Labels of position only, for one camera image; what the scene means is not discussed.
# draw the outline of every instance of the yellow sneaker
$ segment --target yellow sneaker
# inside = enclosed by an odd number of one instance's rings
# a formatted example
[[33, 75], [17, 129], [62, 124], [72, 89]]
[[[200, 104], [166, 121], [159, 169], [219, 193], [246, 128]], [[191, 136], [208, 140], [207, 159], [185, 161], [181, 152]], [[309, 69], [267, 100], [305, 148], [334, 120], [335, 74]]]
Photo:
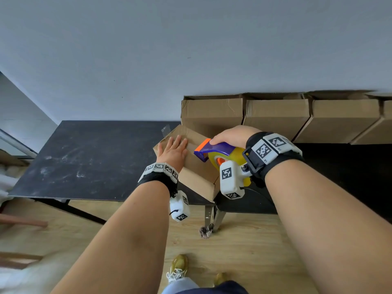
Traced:
[[185, 255], [178, 255], [174, 258], [170, 267], [170, 272], [166, 273], [169, 284], [184, 278], [188, 271], [188, 259]]
[[225, 272], [221, 272], [218, 273], [216, 275], [216, 277], [214, 278], [214, 287], [219, 286], [220, 284], [222, 284], [223, 282], [229, 281], [230, 279], [228, 278], [227, 273]]

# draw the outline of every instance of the white wall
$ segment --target white wall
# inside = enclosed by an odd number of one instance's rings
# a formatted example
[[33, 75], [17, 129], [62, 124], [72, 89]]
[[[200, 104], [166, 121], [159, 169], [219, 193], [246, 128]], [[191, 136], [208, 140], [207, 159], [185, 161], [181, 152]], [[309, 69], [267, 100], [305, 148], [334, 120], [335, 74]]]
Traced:
[[392, 89], [392, 0], [2, 0], [0, 70], [56, 123], [184, 94]]
[[[57, 125], [3, 74], [0, 74], [0, 129], [37, 153], [55, 131]], [[0, 149], [21, 154], [4, 142]]]

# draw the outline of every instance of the hand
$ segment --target hand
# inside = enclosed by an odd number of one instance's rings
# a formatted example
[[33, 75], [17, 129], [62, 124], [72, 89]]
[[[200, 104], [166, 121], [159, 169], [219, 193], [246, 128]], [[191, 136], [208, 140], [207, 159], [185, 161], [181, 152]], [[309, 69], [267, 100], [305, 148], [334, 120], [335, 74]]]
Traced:
[[187, 156], [188, 150], [185, 149], [188, 139], [184, 139], [181, 143], [181, 135], [177, 135], [173, 142], [173, 137], [169, 138], [165, 150], [162, 150], [162, 144], [158, 143], [158, 156], [156, 161], [158, 163], [168, 163], [171, 167], [179, 173], [184, 167], [184, 159]]
[[261, 130], [249, 126], [238, 125], [234, 128], [224, 130], [222, 133], [216, 135], [210, 140], [210, 144], [215, 145], [221, 142], [226, 142], [233, 147], [246, 148], [246, 142], [248, 141], [249, 137], [257, 132], [261, 132]]

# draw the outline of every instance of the blue jeans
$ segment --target blue jeans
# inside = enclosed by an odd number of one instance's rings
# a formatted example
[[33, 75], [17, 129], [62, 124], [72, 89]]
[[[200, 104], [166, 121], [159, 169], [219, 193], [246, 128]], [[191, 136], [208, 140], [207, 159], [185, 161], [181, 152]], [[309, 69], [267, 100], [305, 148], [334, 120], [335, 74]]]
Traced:
[[162, 294], [248, 294], [238, 283], [227, 281], [215, 288], [200, 288], [188, 277], [170, 283]]

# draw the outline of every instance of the forearm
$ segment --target forearm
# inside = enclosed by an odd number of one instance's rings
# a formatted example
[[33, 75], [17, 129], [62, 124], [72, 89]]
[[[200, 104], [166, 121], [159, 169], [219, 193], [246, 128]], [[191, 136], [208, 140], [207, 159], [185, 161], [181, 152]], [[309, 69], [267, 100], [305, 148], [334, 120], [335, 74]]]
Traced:
[[297, 160], [272, 168], [265, 183], [322, 293], [390, 291], [392, 226], [388, 222]]
[[169, 228], [169, 191], [147, 182], [94, 237], [52, 293], [156, 293]]

